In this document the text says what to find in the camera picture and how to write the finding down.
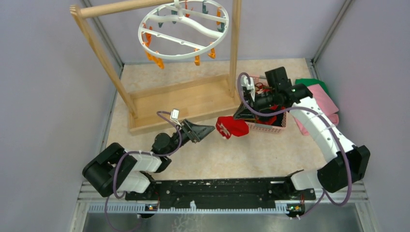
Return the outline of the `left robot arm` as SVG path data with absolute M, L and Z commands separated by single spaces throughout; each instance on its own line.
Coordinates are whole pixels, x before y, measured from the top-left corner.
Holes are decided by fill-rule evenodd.
M 119 143 L 112 143 L 83 168 L 82 175 L 102 197 L 117 196 L 122 191 L 136 192 L 149 200 L 155 194 L 149 173 L 163 172 L 172 162 L 171 154 L 187 142 L 202 141 L 214 130 L 214 126 L 185 119 L 172 135 L 157 134 L 149 152 L 126 151 Z

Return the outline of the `white round clip hanger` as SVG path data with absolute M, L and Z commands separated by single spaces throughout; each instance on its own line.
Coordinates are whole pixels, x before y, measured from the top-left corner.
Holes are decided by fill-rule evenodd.
M 175 0 L 150 11 L 141 21 L 137 35 L 148 61 L 164 69 L 165 61 L 217 57 L 216 46 L 228 34 L 230 17 L 214 0 Z

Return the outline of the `red santa sock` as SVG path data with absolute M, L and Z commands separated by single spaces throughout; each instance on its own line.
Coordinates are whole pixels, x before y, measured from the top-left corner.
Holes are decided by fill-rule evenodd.
M 234 119 L 233 116 L 220 116 L 216 122 L 216 130 L 226 140 L 232 136 L 242 137 L 249 133 L 249 126 L 242 119 Z

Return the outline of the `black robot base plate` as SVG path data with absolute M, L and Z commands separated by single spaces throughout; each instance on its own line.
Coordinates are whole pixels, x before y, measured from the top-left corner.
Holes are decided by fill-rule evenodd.
M 273 209 L 277 201 L 315 200 L 312 188 L 295 190 L 290 177 L 162 180 L 144 193 L 130 192 L 127 201 L 155 201 L 160 209 Z

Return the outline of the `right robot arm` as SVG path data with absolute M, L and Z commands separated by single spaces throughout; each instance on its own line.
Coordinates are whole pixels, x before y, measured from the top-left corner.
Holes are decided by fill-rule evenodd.
M 313 93 L 304 84 L 292 84 L 286 69 L 279 67 L 265 72 L 268 90 L 257 94 L 253 79 L 242 72 L 236 81 L 241 104 L 234 118 L 244 114 L 257 117 L 272 117 L 267 110 L 274 106 L 288 111 L 307 129 L 311 138 L 321 150 L 326 164 L 317 170 L 299 171 L 290 176 L 290 182 L 283 186 L 289 199 L 297 199 L 305 189 L 322 188 L 334 193 L 362 180 L 365 176 L 370 151 L 357 146 L 344 136 L 318 105 Z

